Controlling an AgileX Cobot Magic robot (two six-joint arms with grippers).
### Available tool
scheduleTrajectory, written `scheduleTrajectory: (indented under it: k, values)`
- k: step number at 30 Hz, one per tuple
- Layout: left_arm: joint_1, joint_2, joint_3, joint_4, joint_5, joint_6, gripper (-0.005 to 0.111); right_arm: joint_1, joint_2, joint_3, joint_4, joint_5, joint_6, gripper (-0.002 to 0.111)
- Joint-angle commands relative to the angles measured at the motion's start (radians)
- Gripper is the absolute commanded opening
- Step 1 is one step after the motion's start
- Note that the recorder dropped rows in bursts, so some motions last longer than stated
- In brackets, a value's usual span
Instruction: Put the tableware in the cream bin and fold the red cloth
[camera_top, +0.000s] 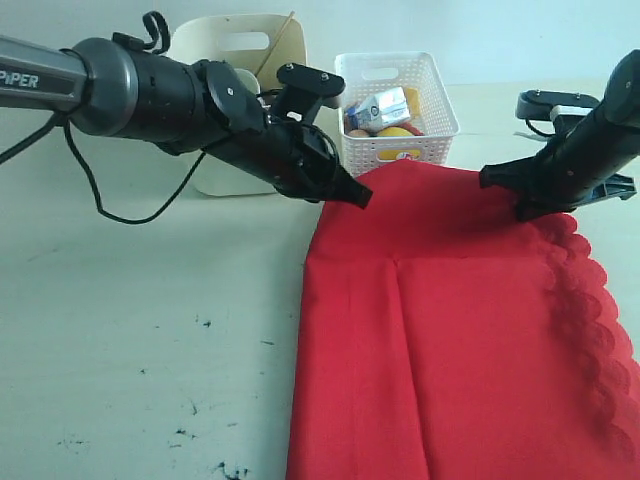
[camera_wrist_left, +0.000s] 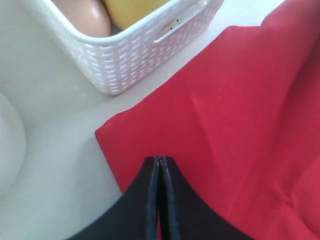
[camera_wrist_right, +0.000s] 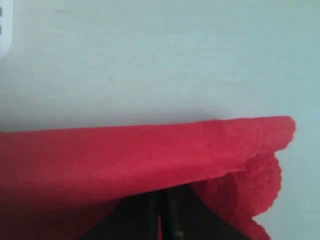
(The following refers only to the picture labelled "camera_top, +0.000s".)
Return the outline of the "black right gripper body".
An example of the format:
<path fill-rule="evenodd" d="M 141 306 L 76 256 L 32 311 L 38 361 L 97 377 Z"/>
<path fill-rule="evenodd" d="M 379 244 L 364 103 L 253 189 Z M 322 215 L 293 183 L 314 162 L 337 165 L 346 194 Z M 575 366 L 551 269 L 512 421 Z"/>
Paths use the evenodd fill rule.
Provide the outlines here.
<path fill-rule="evenodd" d="M 532 157 L 531 190 L 522 197 L 575 209 L 603 200 L 628 200 L 634 179 L 619 170 L 639 155 L 639 127 L 607 120 L 595 109 L 570 132 Z"/>

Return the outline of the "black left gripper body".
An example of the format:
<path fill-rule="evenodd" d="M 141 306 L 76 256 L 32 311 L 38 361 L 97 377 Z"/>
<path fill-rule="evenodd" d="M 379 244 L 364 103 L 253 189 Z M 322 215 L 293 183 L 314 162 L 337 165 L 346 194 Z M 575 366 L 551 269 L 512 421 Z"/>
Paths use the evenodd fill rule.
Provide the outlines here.
<path fill-rule="evenodd" d="M 258 134 L 238 132 L 210 145 L 213 157 L 273 186 L 337 181 L 341 167 L 337 148 L 317 126 L 278 120 Z"/>

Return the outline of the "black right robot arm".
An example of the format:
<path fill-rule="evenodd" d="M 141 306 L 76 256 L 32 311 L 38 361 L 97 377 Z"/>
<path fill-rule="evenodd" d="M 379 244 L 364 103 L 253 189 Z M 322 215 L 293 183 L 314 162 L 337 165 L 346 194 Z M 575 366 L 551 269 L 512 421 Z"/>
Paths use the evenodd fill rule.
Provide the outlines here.
<path fill-rule="evenodd" d="M 528 90 L 519 95 L 516 117 L 526 124 L 550 122 L 554 132 L 539 134 L 546 145 L 531 157 L 484 166 L 479 182 L 514 192 L 518 220 L 637 193 L 634 179 L 619 171 L 639 156 L 638 50 L 616 65 L 601 100 Z"/>

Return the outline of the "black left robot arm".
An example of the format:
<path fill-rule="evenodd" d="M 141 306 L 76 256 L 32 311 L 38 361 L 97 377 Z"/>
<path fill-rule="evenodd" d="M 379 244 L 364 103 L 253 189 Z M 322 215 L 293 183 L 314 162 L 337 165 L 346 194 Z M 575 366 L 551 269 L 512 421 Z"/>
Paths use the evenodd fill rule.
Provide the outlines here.
<path fill-rule="evenodd" d="M 53 50 L 1 41 L 1 103 L 47 110 L 51 125 L 139 140 L 180 156 L 200 151 L 289 198 L 365 207 L 371 191 L 341 165 L 315 117 L 333 108 L 340 76 L 290 63 L 269 106 L 224 61 L 185 64 L 133 38 L 90 38 Z"/>

